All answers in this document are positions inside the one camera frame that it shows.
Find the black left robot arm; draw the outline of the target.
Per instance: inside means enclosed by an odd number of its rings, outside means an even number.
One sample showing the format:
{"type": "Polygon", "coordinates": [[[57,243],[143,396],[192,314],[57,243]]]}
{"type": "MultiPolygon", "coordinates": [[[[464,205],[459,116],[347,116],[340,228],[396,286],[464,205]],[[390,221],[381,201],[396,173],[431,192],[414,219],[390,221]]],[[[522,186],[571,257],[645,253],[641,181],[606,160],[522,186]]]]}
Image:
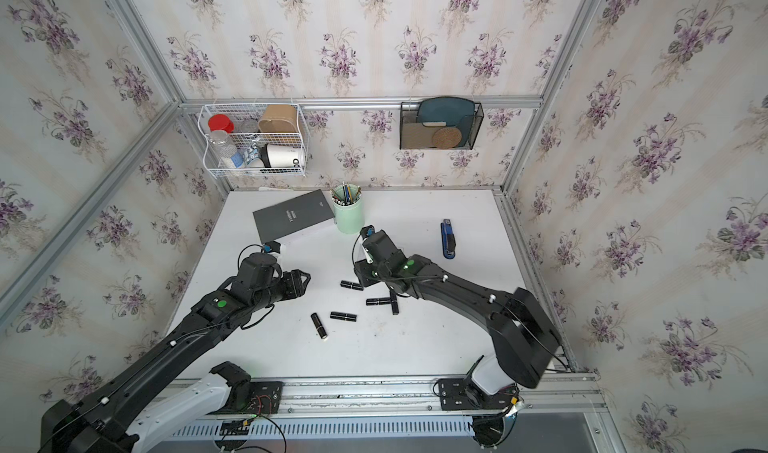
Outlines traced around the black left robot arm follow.
{"type": "Polygon", "coordinates": [[[165,338],[113,380],[82,399],[60,400],[41,420],[42,452],[147,452],[180,427],[228,402],[247,402],[251,377],[232,362],[192,386],[155,399],[199,357],[244,328],[252,315],[303,296],[311,280],[283,271],[269,253],[253,253],[236,275],[203,296],[165,338]]]}

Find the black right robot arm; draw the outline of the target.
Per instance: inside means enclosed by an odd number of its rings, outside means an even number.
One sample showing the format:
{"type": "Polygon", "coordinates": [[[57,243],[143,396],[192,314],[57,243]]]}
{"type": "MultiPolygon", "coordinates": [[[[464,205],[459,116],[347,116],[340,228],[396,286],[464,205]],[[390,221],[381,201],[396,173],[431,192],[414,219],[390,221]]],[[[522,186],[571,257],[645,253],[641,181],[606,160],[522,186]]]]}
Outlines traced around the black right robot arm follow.
{"type": "Polygon", "coordinates": [[[362,228],[359,238],[366,258],[354,270],[361,283],[382,283],[397,295],[436,303],[476,323],[490,336],[501,373],[525,388],[538,386],[562,338],[531,292],[493,290],[421,255],[408,257],[372,226],[362,228]]]}

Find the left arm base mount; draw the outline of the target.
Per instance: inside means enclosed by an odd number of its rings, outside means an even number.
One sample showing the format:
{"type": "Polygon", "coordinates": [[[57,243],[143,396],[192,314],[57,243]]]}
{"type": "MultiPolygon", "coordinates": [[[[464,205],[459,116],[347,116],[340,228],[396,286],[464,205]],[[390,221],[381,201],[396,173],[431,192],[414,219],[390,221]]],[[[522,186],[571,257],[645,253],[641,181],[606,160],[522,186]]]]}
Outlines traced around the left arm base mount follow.
{"type": "Polygon", "coordinates": [[[272,415],[279,410],[284,383],[253,379],[243,368],[223,362],[210,370],[230,388],[225,403],[214,414],[272,415]]]}

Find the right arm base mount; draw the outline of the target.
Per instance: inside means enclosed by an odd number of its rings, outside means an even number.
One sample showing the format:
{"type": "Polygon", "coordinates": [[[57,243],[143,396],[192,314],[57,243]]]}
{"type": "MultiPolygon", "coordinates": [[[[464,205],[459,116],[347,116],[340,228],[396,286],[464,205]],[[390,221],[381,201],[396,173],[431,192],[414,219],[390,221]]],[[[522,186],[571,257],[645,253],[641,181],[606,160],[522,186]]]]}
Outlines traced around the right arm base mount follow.
{"type": "Polygon", "coordinates": [[[462,378],[438,378],[432,385],[432,393],[438,398],[442,411],[496,411],[506,409],[514,398],[518,398],[520,389],[512,383],[495,394],[488,394],[465,375],[462,378]]]}

